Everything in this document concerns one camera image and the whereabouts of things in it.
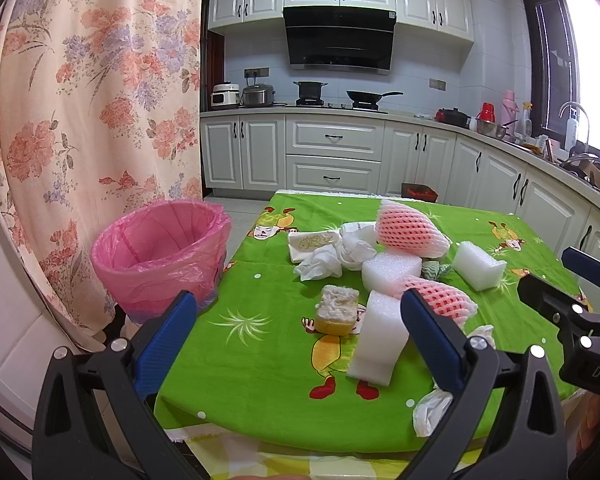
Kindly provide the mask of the pink foam fruit net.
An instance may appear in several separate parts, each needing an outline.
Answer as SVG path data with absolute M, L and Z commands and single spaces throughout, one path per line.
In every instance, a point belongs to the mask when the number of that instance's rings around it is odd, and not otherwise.
M 381 245 L 420 258 L 443 258 L 451 247 L 451 241 L 426 214 L 394 200 L 380 202 L 375 231 Z
M 477 304 L 466 292 L 451 285 L 408 276 L 403 281 L 402 290 L 405 292 L 412 288 L 422 296 L 435 314 L 452 318 L 460 328 L 463 328 L 478 311 Z

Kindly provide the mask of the tall white foam block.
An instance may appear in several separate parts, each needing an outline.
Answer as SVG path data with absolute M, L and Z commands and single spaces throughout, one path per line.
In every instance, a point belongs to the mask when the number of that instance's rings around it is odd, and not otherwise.
M 347 375 L 387 387 L 409 336 L 402 321 L 400 301 L 373 290 L 367 298 Z

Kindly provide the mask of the green wavy cloth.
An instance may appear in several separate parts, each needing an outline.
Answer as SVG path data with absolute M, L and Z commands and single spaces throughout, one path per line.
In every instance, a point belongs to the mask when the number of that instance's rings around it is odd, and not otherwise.
M 449 263 L 441 263 L 439 260 L 424 260 L 420 276 L 425 280 L 440 282 L 451 270 L 452 266 Z

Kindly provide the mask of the white foam cube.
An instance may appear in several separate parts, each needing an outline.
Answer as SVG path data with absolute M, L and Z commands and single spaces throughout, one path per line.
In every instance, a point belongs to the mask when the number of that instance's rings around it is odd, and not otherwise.
M 420 272 L 422 258 L 387 249 L 362 264 L 362 282 L 369 292 L 376 290 L 394 296 L 403 290 L 403 285 L 410 276 L 418 278 Z

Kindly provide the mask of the yellow sponge with fluff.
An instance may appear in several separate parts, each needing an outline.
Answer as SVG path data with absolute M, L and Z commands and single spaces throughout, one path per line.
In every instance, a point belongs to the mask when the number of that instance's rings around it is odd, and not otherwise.
M 325 285 L 315 306 L 315 329 L 325 335 L 348 336 L 358 322 L 358 295 L 353 288 Z

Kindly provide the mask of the white tissue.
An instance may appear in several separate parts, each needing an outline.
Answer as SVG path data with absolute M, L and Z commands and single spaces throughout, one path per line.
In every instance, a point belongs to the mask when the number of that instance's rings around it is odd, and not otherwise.
M 298 275 L 300 281 L 318 281 L 324 278 L 340 278 L 342 275 L 342 264 L 332 245 L 316 248 L 311 255 L 304 258 L 294 268 L 294 274 Z
M 347 222 L 340 226 L 340 240 L 335 245 L 337 256 L 344 268 L 361 271 L 363 263 L 377 255 L 375 223 Z

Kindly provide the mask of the pink lined trash bin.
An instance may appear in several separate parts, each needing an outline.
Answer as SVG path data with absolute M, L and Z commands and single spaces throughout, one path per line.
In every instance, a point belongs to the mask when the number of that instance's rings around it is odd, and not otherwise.
M 232 219 L 218 204 L 163 200 L 104 229 L 91 263 L 135 324 L 161 316 L 183 290 L 204 310 L 218 296 L 231 229 Z

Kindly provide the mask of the white crumpled paper near edge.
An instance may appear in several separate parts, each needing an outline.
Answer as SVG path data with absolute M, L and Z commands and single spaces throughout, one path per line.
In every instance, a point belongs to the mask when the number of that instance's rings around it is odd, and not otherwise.
M 482 337 L 495 349 L 496 344 L 493 331 L 493 325 L 481 325 L 469 333 L 468 338 Z M 438 386 L 435 386 L 434 390 L 423 396 L 413 410 L 413 427 L 416 436 L 420 438 L 430 437 L 434 433 L 434 430 L 436 430 L 452 401 L 452 393 L 444 391 Z

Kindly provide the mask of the red floor bin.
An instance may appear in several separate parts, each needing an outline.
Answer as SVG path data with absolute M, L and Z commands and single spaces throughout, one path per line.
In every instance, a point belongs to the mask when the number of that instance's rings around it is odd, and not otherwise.
M 420 200 L 426 203 L 435 203 L 438 200 L 438 193 L 428 185 L 403 183 L 401 185 L 401 197 Z

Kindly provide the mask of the steel bowl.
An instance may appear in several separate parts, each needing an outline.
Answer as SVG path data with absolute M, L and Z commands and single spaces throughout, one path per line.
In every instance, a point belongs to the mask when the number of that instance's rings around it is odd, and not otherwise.
M 508 128 L 498 125 L 496 122 L 478 118 L 476 120 L 477 132 L 483 136 L 493 139 L 503 139 L 508 133 Z

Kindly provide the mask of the pink thermos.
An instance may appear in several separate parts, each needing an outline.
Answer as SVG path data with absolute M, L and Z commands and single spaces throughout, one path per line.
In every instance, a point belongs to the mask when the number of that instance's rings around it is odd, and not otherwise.
M 518 116 L 518 105 L 513 90 L 506 90 L 502 99 L 500 125 L 509 132 L 515 130 Z

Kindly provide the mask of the red kettle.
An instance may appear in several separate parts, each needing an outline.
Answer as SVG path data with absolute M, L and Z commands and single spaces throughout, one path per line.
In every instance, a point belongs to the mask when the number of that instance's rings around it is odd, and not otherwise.
M 477 118 L 479 120 L 483 120 L 484 122 L 495 122 L 494 104 L 490 102 L 483 102 Z

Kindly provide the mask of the black casserole pot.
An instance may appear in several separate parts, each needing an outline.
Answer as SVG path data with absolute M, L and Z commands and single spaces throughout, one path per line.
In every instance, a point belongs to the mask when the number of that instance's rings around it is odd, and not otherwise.
M 437 113 L 434 114 L 434 120 L 445 125 L 451 125 L 465 129 L 469 128 L 470 123 L 470 117 L 461 112 L 457 107 L 440 108 L 440 110 L 437 110 Z

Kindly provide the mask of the white rice cooker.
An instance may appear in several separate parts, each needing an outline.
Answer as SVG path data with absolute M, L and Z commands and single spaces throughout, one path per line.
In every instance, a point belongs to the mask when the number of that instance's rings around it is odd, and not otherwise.
M 212 110 L 226 110 L 240 105 L 240 88 L 238 84 L 221 82 L 213 86 L 210 96 Z

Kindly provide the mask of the black frying pan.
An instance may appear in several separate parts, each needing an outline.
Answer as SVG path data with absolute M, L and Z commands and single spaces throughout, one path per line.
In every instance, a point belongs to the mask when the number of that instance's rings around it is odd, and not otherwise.
M 378 110 L 378 103 L 387 96 L 402 96 L 401 91 L 389 91 L 385 93 L 365 92 L 348 90 L 347 95 L 352 101 L 353 108 L 360 110 Z

